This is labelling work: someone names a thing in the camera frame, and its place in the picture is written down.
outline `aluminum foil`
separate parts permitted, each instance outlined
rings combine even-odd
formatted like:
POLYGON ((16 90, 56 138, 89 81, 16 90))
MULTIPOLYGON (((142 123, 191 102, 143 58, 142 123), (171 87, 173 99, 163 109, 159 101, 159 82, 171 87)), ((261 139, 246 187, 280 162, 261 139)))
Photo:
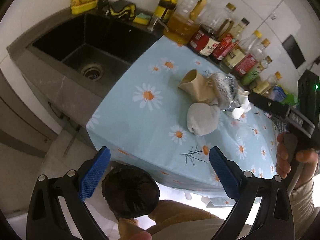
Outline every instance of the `aluminum foil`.
POLYGON ((233 75, 216 72, 210 78, 212 79, 212 86, 218 100, 218 106, 222 111, 233 111, 235 108, 241 107, 238 99, 238 84, 233 75))

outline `table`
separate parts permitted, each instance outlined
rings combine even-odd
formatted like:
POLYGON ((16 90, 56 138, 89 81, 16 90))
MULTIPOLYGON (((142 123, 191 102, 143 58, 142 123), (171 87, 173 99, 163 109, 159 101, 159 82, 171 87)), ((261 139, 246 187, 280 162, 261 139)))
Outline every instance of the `table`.
POLYGON ((87 124, 99 150, 106 146, 112 159, 144 169, 160 184, 212 198, 216 206, 232 205, 208 162, 218 146, 229 160, 255 176, 275 173, 277 128, 252 106, 240 120, 221 112, 218 129, 196 137, 187 129, 192 104, 178 85, 185 74, 220 71, 215 65, 166 37, 151 46, 121 77, 87 124), (234 137, 236 127, 247 129, 234 137))

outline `sleeve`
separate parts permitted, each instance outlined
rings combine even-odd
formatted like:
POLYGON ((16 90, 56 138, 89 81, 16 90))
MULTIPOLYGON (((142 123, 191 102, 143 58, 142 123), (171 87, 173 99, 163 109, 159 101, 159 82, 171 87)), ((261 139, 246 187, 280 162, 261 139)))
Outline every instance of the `sleeve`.
POLYGON ((299 239, 309 228, 319 209, 316 209, 313 200, 313 179, 294 190, 290 197, 296 239, 299 239))

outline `sink drain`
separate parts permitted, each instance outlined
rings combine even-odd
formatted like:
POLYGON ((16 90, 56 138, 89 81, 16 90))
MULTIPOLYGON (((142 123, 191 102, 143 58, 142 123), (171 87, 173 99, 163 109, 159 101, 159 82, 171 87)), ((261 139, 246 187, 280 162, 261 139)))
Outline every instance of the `sink drain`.
POLYGON ((91 63, 84 66, 80 73, 86 78, 97 81, 103 76, 103 68, 97 63, 91 63))

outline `black sink basin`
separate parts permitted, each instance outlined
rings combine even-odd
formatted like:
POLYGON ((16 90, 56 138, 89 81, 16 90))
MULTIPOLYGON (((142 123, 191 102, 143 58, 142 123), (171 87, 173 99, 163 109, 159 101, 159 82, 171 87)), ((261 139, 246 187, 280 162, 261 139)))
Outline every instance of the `black sink basin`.
POLYGON ((157 40, 131 23, 87 13, 59 25, 33 45, 110 90, 157 40))

